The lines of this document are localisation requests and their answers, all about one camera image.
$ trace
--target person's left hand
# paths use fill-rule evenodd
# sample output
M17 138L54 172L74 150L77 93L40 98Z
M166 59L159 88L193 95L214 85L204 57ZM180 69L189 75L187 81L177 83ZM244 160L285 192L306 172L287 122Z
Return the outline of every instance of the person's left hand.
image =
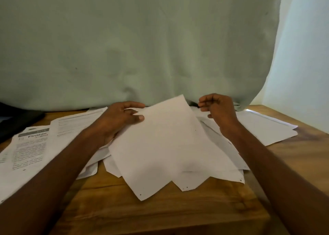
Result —
M140 102L117 102L108 109L87 129L101 136L101 146L108 144L126 125L136 124L144 120L142 115L133 115L137 111L127 108L145 108Z

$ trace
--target wood grain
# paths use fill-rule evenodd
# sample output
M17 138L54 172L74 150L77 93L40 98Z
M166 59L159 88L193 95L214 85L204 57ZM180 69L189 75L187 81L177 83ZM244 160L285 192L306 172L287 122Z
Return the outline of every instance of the wood grain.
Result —
M265 106L249 108L299 126L298 136L268 148L329 195L329 135ZM78 112L47 113L37 125ZM0 150L9 142L0 144ZM246 174L246 182L209 178L187 192L169 183L139 201L125 181L107 173L100 162L96 175L74 182L50 234L262 234L269 214L259 200L267 199L252 173Z

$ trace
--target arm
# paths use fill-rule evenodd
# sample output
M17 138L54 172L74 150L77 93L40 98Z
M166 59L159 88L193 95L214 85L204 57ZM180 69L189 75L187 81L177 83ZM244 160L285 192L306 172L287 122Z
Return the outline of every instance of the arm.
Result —
M144 120L142 103L111 105L35 177L0 205L1 234L41 234L60 201L93 154L127 124Z
M257 178L291 234L326 234L329 197L291 170L238 121L232 99L211 94L200 98L201 111L210 111Z

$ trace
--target person's right arm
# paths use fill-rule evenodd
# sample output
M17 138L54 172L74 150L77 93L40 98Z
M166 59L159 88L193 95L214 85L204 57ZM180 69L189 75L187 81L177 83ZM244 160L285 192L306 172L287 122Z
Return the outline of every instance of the person's right arm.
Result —
M290 169L237 119L230 97L211 94L199 99L221 133L248 164L273 208L291 234L328 234L329 197Z

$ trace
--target gray-green fabric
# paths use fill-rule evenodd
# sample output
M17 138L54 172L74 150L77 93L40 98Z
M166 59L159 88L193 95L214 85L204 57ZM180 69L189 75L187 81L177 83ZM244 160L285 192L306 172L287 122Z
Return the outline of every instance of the gray-green fabric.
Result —
M0 102L46 111L220 93L269 72L280 0L0 0Z

